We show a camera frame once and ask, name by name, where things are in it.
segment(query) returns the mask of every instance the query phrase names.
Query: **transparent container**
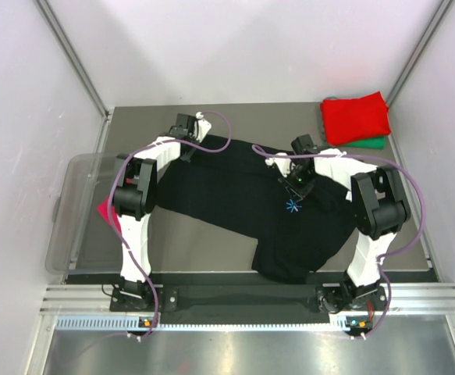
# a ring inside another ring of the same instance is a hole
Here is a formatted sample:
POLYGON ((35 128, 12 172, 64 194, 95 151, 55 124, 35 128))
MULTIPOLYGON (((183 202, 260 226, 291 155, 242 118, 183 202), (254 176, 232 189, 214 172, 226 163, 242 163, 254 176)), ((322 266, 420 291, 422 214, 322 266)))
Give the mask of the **transparent container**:
POLYGON ((65 277, 74 273, 119 273, 121 244, 97 210, 111 189, 116 156, 78 155, 69 162, 45 260, 49 273, 65 277))

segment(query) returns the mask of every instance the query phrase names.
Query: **white wall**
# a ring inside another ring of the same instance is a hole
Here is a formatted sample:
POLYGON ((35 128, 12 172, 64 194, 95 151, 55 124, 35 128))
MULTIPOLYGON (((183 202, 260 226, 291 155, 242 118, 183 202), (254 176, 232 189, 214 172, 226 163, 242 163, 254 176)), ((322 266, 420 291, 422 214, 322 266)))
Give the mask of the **white wall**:
POLYGON ((0 375, 19 373, 66 165, 101 117, 32 0, 0 0, 0 375))
POLYGON ((388 94, 438 0, 50 0, 102 100, 388 94))
POLYGON ((407 167, 426 195, 439 271, 455 281, 455 2, 390 119, 407 167))

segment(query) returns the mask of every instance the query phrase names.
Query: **metal frame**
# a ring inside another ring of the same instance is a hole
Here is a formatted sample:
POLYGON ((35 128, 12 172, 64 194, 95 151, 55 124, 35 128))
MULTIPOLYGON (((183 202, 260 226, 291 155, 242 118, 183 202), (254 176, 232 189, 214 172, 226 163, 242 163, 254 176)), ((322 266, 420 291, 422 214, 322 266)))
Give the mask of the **metal frame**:
MULTIPOLYGON (((406 283, 392 284, 392 303, 388 316, 446 316, 451 332, 455 332, 455 284, 451 283, 406 283)), ((152 319, 152 312, 109 312, 111 299, 96 285, 49 285, 41 304, 37 325, 37 338, 28 361, 26 374, 42 373, 52 343, 53 332, 59 317, 79 320, 103 320, 115 316, 139 316, 152 319)), ((345 316, 364 315, 365 312, 344 312, 330 316, 330 323, 310 324, 159 324, 157 331, 307 331, 337 332, 343 330, 345 316)), ((81 324, 79 330, 87 330, 81 324)))
POLYGON ((87 71, 85 70, 83 64, 80 61, 80 58, 76 54, 73 46, 71 45, 71 42, 69 41, 66 32, 62 29, 61 23, 57 19, 54 10, 47 0, 34 0, 34 3, 37 5, 38 10, 47 22, 47 25, 50 27, 50 30, 55 36, 55 39, 57 39, 59 46, 71 64, 74 73, 78 76, 81 84, 87 91, 88 96, 90 96, 90 99, 94 103, 95 108, 97 108, 97 111, 99 111, 104 118, 107 118, 109 111, 105 107, 100 95, 97 93, 94 84, 92 84, 87 71))

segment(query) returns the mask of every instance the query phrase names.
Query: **red cloth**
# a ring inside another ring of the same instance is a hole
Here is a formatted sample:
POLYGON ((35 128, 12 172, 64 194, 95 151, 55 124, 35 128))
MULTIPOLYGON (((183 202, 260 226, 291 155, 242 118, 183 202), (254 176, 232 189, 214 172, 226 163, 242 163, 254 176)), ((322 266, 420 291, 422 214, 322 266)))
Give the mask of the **red cloth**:
MULTIPOLYGON (((101 216, 104 218, 105 222, 107 224, 111 225, 110 222, 109 222, 109 216, 108 216, 108 200, 109 200, 109 197, 107 197, 103 201, 103 203, 98 205, 97 206, 97 211, 99 211, 101 216)), ((115 206, 114 205, 111 206, 111 213, 112 213, 112 219, 115 222, 116 228, 118 229, 118 232, 121 233, 121 225, 119 225, 118 215, 116 215, 116 211, 115 211, 115 206)))
POLYGON ((359 99, 325 99, 321 103, 326 140, 340 146, 390 134, 389 107, 380 92, 359 99))

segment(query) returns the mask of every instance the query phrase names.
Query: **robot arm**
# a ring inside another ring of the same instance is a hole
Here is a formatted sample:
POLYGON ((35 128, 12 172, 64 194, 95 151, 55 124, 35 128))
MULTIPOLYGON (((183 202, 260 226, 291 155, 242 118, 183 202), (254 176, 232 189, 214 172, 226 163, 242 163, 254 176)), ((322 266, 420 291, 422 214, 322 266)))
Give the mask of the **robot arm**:
POLYGON ((352 304, 376 292, 379 285, 377 258, 385 254, 409 220, 411 210, 397 170, 391 166, 375 166, 344 155, 337 149, 319 152, 310 136, 298 137, 291 143, 297 155, 317 154, 326 157, 309 159, 266 159, 269 166, 276 165, 283 175, 281 182, 296 201, 305 198, 313 188, 313 176, 317 173, 342 184, 349 190, 359 238, 354 259, 345 272, 341 283, 341 304, 334 301, 325 308, 337 313, 344 305, 352 304))
MULTIPOLYGON (((188 160, 195 151, 195 148, 179 142, 162 142, 185 139, 199 144, 211 128, 212 125, 200 112, 196 116, 179 114, 176 125, 153 142, 155 147, 139 152, 131 159, 118 181, 113 204, 119 216, 122 235, 147 275, 151 273, 148 258, 148 225, 155 207, 158 171, 175 159, 188 160)), ((127 157, 128 155, 118 155, 115 174, 127 157)), ((123 289, 131 294, 142 295, 144 277, 123 244, 122 250, 123 266, 120 275, 124 279, 123 289)))

